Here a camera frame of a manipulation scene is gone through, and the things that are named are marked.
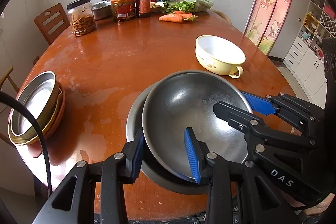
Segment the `person's left hand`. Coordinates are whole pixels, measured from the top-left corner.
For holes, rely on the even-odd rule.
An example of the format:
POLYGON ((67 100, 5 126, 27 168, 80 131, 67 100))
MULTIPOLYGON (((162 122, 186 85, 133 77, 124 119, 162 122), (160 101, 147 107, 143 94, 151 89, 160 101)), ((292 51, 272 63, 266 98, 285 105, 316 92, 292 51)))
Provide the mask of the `person's left hand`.
MULTIPOLYGON (((289 202, 289 204, 293 207, 300 207, 303 206, 303 203, 296 201, 293 199, 290 195, 285 194, 285 199, 289 202)), ((334 199, 335 195, 333 193, 330 193, 322 202, 319 204, 308 207, 307 209, 303 210, 303 213, 307 216, 312 216, 312 215, 318 215, 323 213, 331 204, 332 200, 334 199)))

